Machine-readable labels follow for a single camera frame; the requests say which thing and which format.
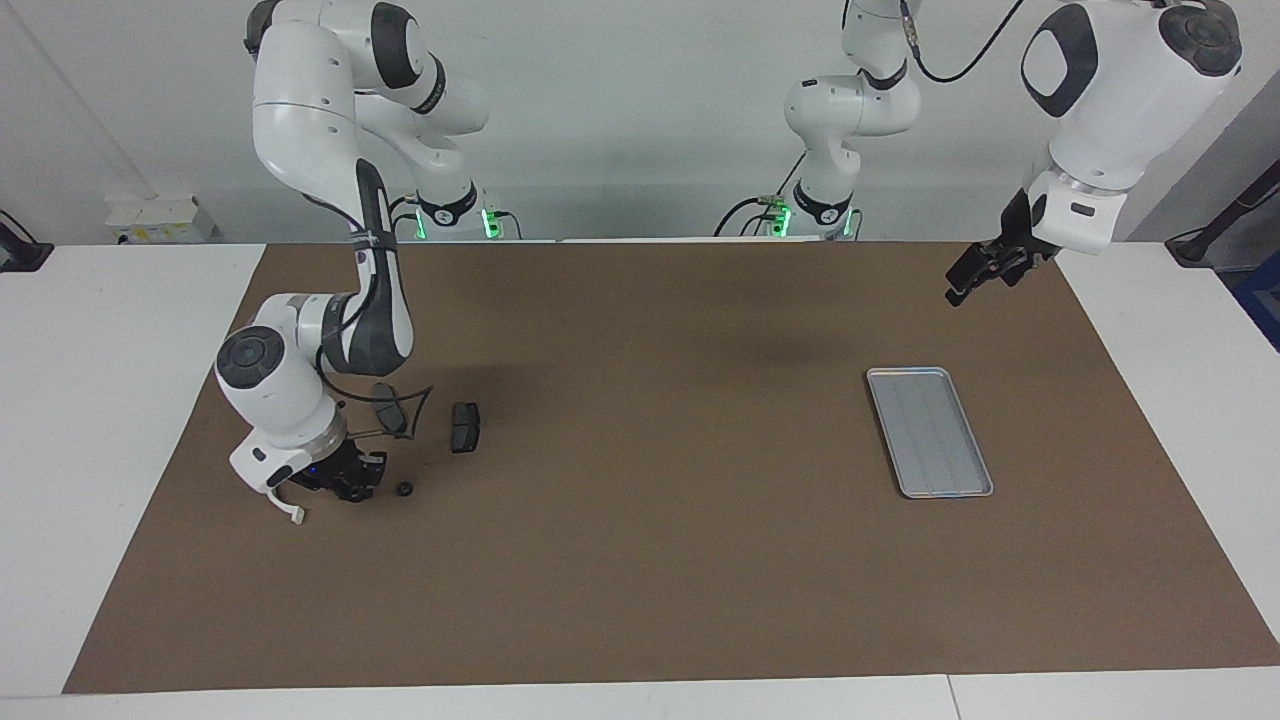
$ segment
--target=black cable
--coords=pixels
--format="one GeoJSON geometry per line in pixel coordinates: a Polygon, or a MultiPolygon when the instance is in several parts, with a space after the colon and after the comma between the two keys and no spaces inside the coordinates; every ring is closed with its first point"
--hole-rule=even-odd
{"type": "Polygon", "coordinates": [[[521,227],[520,227],[520,218],[517,218],[515,213],[511,213],[508,210],[498,210],[497,213],[493,214],[493,217],[494,218],[511,218],[512,220],[515,220],[516,222],[516,237],[520,238],[520,240],[525,240],[525,231],[521,229],[521,227]]]}
{"type": "MultiPolygon", "coordinates": [[[[1231,202],[1239,205],[1240,208],[1244,208],[1244,214],[1240,215],[1243,218],[1244,215],[1248,215],[1249,213],[1252,213],[1252,211],[1257,210],[1258,208],[1261,208],[1261,206],[1266,205],[1267,202],[1270,202],[1271,199],[1275,197],[1277,193],[1280,193],[1280,186],[1276,186],[1275,188],[1272,188],[1271,192],[1268,192],[1266,197],[1263,197],[1262,200],[1258,200],[1253,205],[1245,205],[1244,202],[1240,202],[1239,197],[1236,197],[1231,202]]],[[[1204,232],[1207,229],[1208,229],[1208,225],[1198,227],[1196,229],[1190,229],[1190,231],[1187,231],[1187,232],[1178,233],[1174,237],[1170,237],[1170,238],[1165,240],[1165,242],[1174,242],[1175,240],[1181,240],[1181,238],[1184,238],[1187,236],[1196,234],[1196,233],[1199,233],[1199,232],[1204,232]]]]}
{"type": "Polygon", "coordinates": [[[966,74],[969,74],[970,70],[978,67],[978,63],[980,63],[982,59],[987,56],[987,51],[991,50],[991,46],[996,44],[996,40],[1000,38],[1000,35],[1005,32],[1005,28],[1009,26],[1009,22],[1014,19],[1014,15],[1018,14],[1018,10],[1023,6],[1023,3],[1025,1],[1027,0],[1018,0],[1016,3],[1014,3],[1014,6],[1009,9],[1009,13],[1005,15],[1005,19],[1001,20],[998,27],[996,27],[996,32],[991,35],[991,38],[987,40],[987,44],[982,46],[982,50],[978,51],[978,54],[974,56],[973,60],[969,61],[968,65],[965,65],[965,69],[960,70],[959,73],[951,77],[938,77],[932,72],[929,72],[929,68],[924,67],[924,60],[920,59],[919,38],[914,37],[915,19],[911,18],[911,9],[906,5],[906,0],[900,0],[899,4],[902,10],[902,20],[904,20],[902,31],[906,33],[908,45],[911,46],[911,56],[915,58],[915,64],[920,68],[920,72],[924,73],[924,77],[932,79],[933,82],[945,85],[965,77],[966,74]]]}
{"type": "Polygon", "coordinates": [[[746,200],[735,205],[732,209],[730,209],[728,213],[724,213],[723,218],[721,218],[721,224],[716,225],[716,234],[713,234],[712,237],[719,237],[721,231],[724,229],[724,225],[728,224],[730,219],[732,219],[733,215],[739,213],[739,210],[746,208],[748,205],[763,205],[763,202],[760,202],[759,197],[748,197],[746,200]]]}
{"type": "Polygon", "coordinates": [[[4,210],[0,210],[0,215],[4,215],[5,218],[8,218],[9,222],[13,223],[13,227],[20,229],[22,234],[27,236],[27,240],[29,240],[31,242],[37,242],[36,241],[36,236],[31,234],[31,231],[28,231],[26,227],[23,227],[23,224],[19,223],[17,218],[14,218],[13,215],[10,215],[9,213],[6,213],[4,210]]]}
{"type": "MultiPolygon", "coordinates": [[[[800,169],[800,163],[804,163],[804,156],[808,155],[808,154],[809,154],[809,151],[805,150],[804,152],[800,154],[799,158],[796,158],[796,164],[791,165],[791,172],[787,173],[786,179],[782,181],[782,184],[778,186],[778,191],[774,192],[773,195],[782,195],[782,191],[787,188],[787,183],[791,182],[791,178],[794,178],[796,176],[796,170],[800,169]]],[[[760,225],[763,225],[763,224],[764,224],[763,220],[755,223],[755,231],[753,231],[751,234],[753,236],[760,234],[760,225]]]]}
{"type": "Polygon", "coordinates": [[[750,220],[742,223],[742,229],[737,231],[737,234],[740,237],[746,237],[746,225],[749,225],[749,224],[755,223],[756,220],[759,220],[759,224],[755,225],[755,231],[751,233],[751,237],[755,237],[755,236],[760,234],[760,224],[763,224],[764,220],[768,220],[768,219],[769,219],[769,214],[768,213],[760,213],[759,215],[756,215],[756,217],[751,218],[750,220]]]}

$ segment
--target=table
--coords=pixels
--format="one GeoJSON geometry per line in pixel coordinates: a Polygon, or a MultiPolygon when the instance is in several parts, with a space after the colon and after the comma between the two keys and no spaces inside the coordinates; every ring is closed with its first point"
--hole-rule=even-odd
{"type": "MultiPolygon", "coordinates": [[[[260,246],[64,247],[0,278],[0,714],[210,716],[380,708],[467,716],[1265,717],[1280,669],[653,685],[408,688],[38,698],[74,662],[244,292],[260,246]],[[118,430],[128,407],[133,430],[118,430]],[[40,474],[69,487],[26,483],[40,474]]],[[[1280,633],[1280,356],[1208,270],[1156,245],[1064,273],[1263,618],[1280,633]]]]}

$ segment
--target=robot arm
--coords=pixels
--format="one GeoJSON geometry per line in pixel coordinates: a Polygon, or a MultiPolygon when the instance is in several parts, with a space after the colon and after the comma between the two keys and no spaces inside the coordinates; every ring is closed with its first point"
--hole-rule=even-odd
{"type": "Polygon", "coordinates": [[[978,286],[1015,286],[1061,249],[1101,252],[1129,191],[1240,69],[1235,13],[1221,0],[1076,0],[1041,24],[1023,83],[1059,129],[1001,215],[947,273],[959,306],[978,286]]]}
{"type": "Polygon", "coordinates": [[[264,0],[250,14],[244,45],[256,59],[259,159],[280,182],[347,222],[360,277],[356,293],[269,299],[253,324],[227,338],[218,354],[219,386],[253,428],[232,454],[232,466],[301,523],[302,510],[275,497],[285,480],[360,502],[385,468],[385,454],[362,454],[347,437],[317,365],[384,377],[413,348],[387,190],[360,156],[357,124],[403,141],[393,146],[421,184],[430,169],[415,164],[412,142],[389,118],[474,131],[488,119],[488,106],[477,109],[466,85],[456,94],[447,90],[444,67],[425,50],[417,22],[388,3],[264,0]],[[399,114],[371,110],[361,118],[365,104],[357,96],[366,95],[399,114]]]}
{"type": "MultiPolygon", "coordinates": [[[[805,79],[787,95],[787,124],[805,145],[797,179],[786,188],[791,234],[837,237],[861,170],[852,138],[905,132],[920,114],[899,1],[851,0],[841,45],[858,74],[805,79]]],[[[915,10],[920,0],[909,5],[915,10]]]]}

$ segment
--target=wall outlet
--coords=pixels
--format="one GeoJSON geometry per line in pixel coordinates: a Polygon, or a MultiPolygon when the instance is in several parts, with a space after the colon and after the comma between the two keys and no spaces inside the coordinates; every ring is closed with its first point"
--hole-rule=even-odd
{"type": "Polygon", "coordinates": [[[225,242],[218,223],[191,196],[110,205],[106,227],[116,245],[225,242]]]}

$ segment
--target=gray tray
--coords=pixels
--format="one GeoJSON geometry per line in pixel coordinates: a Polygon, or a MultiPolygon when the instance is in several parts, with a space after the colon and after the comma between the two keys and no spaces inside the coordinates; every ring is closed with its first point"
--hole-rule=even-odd
{"type": "Polygon", "coordinates": [[[873,368],[867,372],[867,383],[902,495],[991,495],[991,475],[946,370],[873,368]]]}

